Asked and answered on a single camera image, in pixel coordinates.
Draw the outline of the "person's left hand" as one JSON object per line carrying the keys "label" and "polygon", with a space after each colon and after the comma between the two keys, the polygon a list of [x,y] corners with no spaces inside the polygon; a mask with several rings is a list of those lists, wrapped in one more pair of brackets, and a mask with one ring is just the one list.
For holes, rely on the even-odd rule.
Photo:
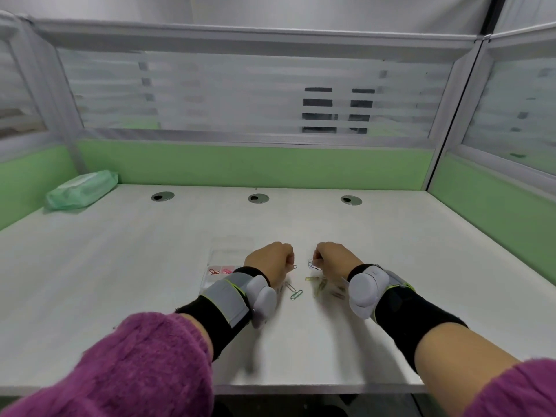
{"label": "person's left hand", "polygon": [[282,287],[288,273],[279,265],[279,246],[282,242],[273,242],[250,253],[244,261],[244,267],[252,267],[266,276],[272,288]]}

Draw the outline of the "person's right hand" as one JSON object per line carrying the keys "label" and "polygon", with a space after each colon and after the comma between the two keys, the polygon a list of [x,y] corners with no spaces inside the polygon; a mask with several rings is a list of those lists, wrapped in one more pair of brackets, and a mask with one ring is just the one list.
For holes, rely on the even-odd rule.
{"label": "person's right hand", "polygon": [[327,280],[343,285],[353,269],[364,265],[364,262],[344,245],[334,242],[320,243],[327,243],[325,253],[327,263],[322,272]]}

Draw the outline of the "person's right forearm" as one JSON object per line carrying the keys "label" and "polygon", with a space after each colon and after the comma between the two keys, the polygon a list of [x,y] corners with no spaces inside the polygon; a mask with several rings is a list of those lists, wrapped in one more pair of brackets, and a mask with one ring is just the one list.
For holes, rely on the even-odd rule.
{"label": "person's right forearm", "polygon": [[416,373],[451,417],[556,417],[556,360],[520,361],[483,336],[444,323],[423,337]]}

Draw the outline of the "person's left forearm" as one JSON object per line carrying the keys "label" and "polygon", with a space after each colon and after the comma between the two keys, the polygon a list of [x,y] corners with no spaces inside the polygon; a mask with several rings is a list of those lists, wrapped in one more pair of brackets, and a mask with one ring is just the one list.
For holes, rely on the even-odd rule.
{"label": "person's left forearm", "polygon": [[212,417],[213,346],[191,315],[130,315],[59,382],[0,417]]}

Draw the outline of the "pile of coloured paper clips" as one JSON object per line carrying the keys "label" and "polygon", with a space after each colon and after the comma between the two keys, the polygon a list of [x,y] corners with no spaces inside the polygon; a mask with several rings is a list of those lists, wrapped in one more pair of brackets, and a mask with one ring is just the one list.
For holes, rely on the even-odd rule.
{"label": "pile of coloured paper clips", "polygon": [[339,287],[335,283],[330,283],[324,277],[313,277],[312,284],[314,286],[315,298],[324,296],[325,294],[331,295],[340,300],[344,300],[346,298],[345,287]]}

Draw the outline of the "grey wrist tracker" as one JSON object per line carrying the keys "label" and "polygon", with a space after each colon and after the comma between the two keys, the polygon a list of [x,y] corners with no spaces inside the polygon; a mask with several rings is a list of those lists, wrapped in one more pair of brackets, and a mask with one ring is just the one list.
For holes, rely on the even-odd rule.
{"label": "grey wrist tracker", "polygon": [[406,280],[377,264],[356,266],[349,274],[346,283],[350,308],[364,320],[376,320],[375,309],[387,290],[394,287],[407,287],[415,291]]}
{"label": "grey wrist tracker", "polygon": [[230,273],[200,295],[216,306],[232,329],[238,328],[246,317],[255,329],[260,328],[273,317],[277,305],[277,292],[261,273]]}

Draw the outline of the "clear plastic compartment box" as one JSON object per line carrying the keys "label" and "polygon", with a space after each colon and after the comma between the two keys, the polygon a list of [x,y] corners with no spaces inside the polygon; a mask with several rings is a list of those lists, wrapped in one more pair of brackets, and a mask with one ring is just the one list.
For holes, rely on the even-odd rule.
{"label": "clear plastic compartment box", "polygon": [[208,288],[213,283],[227,275],[208,275],[207,269],[234,266],[235,269],[243,266],[245,258],[253,251],[254,240],[250,237],[224,236],[211,240],[207,265],[201,282],[201,290]]}

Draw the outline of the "black wrist sleeve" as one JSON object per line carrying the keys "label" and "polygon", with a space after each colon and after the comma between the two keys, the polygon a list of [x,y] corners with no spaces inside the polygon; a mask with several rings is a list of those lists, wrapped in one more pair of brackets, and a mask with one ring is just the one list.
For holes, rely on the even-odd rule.
{"label": "black wrist sleeve", "polygon": [[374,322],[393,339],[414,372],[416,348],[429,331],[444,323],[467,327],[460,318],[407,287],[387,290],[375,309],[375,318]]}
{"label": "black wrist sleeve", "polygon": [[[252,267],[240,267],[234,272],[245,272],[252,276],[256,276],[258,273],[261,273],[260,271]],[[176,313],[191,315],[205,328],[212,342],[213,360],[219,358],[222,351],[227,347],[229,343],[233,341],[236,336],[238,336],[241,330],[248,323],[251,324],[249,317],[246,317],[242,321],[240,321],[240,326],[238,328],[230,328],[224,316],[219,312],[216,306],[207,298],[201,295],[199,295],[195,301],[192,301],[187,305],[177,308]]]}

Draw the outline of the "wide green glass desk partition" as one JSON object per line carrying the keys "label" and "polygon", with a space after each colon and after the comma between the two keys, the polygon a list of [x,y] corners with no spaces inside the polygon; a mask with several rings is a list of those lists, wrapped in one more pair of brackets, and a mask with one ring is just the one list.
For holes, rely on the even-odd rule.
{"label": "wide green glass desk partition", "polygon": [[32,19],[70,142],[123,183],[421,190],[475,35]]}

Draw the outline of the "green wet wipes pack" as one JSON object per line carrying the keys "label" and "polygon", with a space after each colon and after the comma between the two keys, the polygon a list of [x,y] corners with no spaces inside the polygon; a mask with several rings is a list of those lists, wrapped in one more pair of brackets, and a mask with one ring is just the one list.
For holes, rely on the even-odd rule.
{"label": "green wet wipes pack", "polygon": [[49,191],[45,208],[52,211],[86,208],[115,189],[118,183],[118,173],[107,169],[79,175]]}

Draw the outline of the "green glass side partition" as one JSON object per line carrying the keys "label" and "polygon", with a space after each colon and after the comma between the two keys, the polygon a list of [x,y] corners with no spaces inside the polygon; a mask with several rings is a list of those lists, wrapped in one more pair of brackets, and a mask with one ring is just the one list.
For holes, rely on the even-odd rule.
{"label": "green glass side partition", "polygon": [[56,48],[33,19],[0,10],[0,231],[88,173],[83,129]]}
{"label": "green glass side partition", "polygon": [[556,21],[472,59],[427,191],[556,286]]}

